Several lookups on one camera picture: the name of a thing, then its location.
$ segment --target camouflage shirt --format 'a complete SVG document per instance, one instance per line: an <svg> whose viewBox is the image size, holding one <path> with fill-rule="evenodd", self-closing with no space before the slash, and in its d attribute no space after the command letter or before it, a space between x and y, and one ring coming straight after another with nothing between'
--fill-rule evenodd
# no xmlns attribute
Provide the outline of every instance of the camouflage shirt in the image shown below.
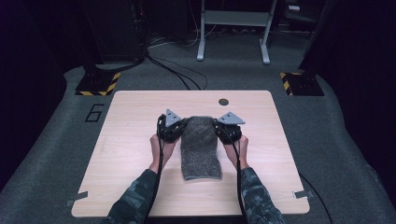
<svg viewBox="0 0 396 224"><path fill-rule="evenodd" d="M242 170L242 196L249 224L285 223L282 214L271 201L268 190L252 168ZM144 223L155 188L157 175L147 169L125 190L111 207L101 224Z"/></svg>
<svg viewBox="0 0 396 224"><path fill-rule="evenodd" d="M147 169L125 190L101 224L144 223L155 189L157 174Z"/></svg>
<svg viewBox="0 0 396 224"><path fill-rule="evenodd" d="M271 201L270 194L254 172L248 167L242 170L242 197L245 202L247 222L252 224L285 223L282 214Z"/></svg>

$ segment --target hazard tape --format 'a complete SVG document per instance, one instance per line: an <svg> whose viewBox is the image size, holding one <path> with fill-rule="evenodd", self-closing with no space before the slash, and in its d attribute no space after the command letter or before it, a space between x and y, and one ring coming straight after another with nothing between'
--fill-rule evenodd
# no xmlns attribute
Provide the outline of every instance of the hazard tape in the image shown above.
<svg viewBox="0 0 396 224"><path fill-rule="evenodd" d="M85 95L85 96L94 96L94 95L110 95L113 92L114 88L116 88L117 81L120 78L120 73L114 75L111 80L111 84L108 86L106 91L76 91L76 95Z"/></svg>
<svg viewBox="0 0 396 224"><path fill-rule="evenodd" d="M299 76L300 74L301 73L280 73L280 77L282 78L282 82L283 82L283 87L285 88L285 91L286 91L287 95L293 95L293 92L291 91L290 84L288 82L288 79L287 79L286 75Z"/></svg>

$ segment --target wooden tabletop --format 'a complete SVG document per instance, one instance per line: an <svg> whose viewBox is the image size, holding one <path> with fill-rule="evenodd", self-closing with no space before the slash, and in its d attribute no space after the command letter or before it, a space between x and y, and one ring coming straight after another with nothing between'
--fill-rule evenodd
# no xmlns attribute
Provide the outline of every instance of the wooden tabletop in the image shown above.
<svg viewBox="0 0 396 224"><path fill-rule="evenodd" d="M219 104L227 99L229 104ZM309 211L306 198L293 192L303 185L269 91L117 91L106 115L78 193L88 197L75 201L74 217L105 217L112 204L149 168L150 137L157 119L170 109L181 118L219 118L233 112L249 139L247 161L269 190L283 214ZM180 141L163 170L151 217L231 216L241 211L236 194L236 171L218 143L222 179L184 180Z"/></svg>

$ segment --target person's left hand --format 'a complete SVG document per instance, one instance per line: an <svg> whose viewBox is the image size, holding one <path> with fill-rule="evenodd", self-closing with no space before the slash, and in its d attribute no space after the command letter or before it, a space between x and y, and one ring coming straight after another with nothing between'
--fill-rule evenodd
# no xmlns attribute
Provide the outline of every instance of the person's left hand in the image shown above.
<svg viewBox="0 0 396 224"><path fill-rule="evenodd" d="M163 144L163 167L171 158L178 139L174 143L165 142L164 144L163 140L161 140L161 144ZM149 141L151 143L152 152L152 164L149 166L149 169L157 174L158 167L160 166L160 143L157 134L152 135Z"/></svg>

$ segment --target gray towel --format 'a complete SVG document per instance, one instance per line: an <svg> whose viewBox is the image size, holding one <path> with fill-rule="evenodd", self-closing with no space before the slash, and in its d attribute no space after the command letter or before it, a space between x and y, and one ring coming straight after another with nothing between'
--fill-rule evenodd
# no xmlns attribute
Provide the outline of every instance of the gray towel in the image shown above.
<svg viewBox="0 0 396 224"><path fill-rule="evenodd" d="M181 135L181 173L185 180L197 178L221 179L213 118L190 117Z"/></svg>

